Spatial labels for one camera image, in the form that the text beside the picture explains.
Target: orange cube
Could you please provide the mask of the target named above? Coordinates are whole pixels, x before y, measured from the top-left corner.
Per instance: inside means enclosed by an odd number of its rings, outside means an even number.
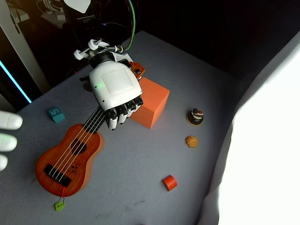
[[[131,118],[150,129],[163,112],[170,91],[145,77],[140,80],[140,86],[144,104]]]

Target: ukulele headstock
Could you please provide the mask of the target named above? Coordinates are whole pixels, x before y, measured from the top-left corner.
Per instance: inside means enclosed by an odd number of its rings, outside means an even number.
[[[135,75],[135,77],[137,78],[137,80],[138,81],[141,80],[146,69],[144,67],[142,67],[140,63],[137,63],[137,62],[129,62],[129,65],[131,66],[130,69],[133,72],[133,74]]]

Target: table surface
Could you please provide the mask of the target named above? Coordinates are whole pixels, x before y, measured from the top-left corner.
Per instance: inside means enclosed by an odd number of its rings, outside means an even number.
[[[58,197],[39,185],[35,163],[98,105],[79,81],[90,66],[68,78],[23,108],[23,126],[7,132],[17,137],[18,145],[5,154],[9,163],[0,172],[0,224],[195,224],[225,136],[230,77],[143,31],[136,34],[129,54],[146,68],[146,77],[170,90],[153,128],[131,119],[114,131],[104,124],[99,132],[105,148],[94,160],[88,186],[66,198],[64,210],[56,212],[53,204]],[[64,121],[54,123],[48,115],[55,106],[65,114]],[[186,120],[194,107],[204,113],[199,127]],[[199,139],[198,148],[187,147],[188,135]],[[170,174],[178,186],[167,192],[161,180]]]

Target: led light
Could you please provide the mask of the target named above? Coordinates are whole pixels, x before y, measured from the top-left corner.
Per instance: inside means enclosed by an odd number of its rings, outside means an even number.
[[[15,84],[15,86],[19,89],[19,91],[23,94],[23,96],[27,99],[27,101],[29,103],[31,103],[31,100],[28,98],[28,96],[25,94],[25,92],[19,86],[19,84],[17,83],[17,81],[15,81],[15,79],[13,78],[13,76],[10,74],[10,72],[8,71],[8,69],[6,69],[6,67],[3,65],[3,63],[1,61],[0,61],[0,66],[5,71],[5,73],[9,76],[9,78],[12,80],[12,82]]]

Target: ukulele body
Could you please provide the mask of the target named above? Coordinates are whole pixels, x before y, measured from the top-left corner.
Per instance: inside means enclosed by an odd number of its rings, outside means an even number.
[[[87,132],[83,126],[72,126],[62,142],[36,163],[38,182],[53,195],[71,196],[89,183],[92,163],[104,147],[104,138],[97,132]]]

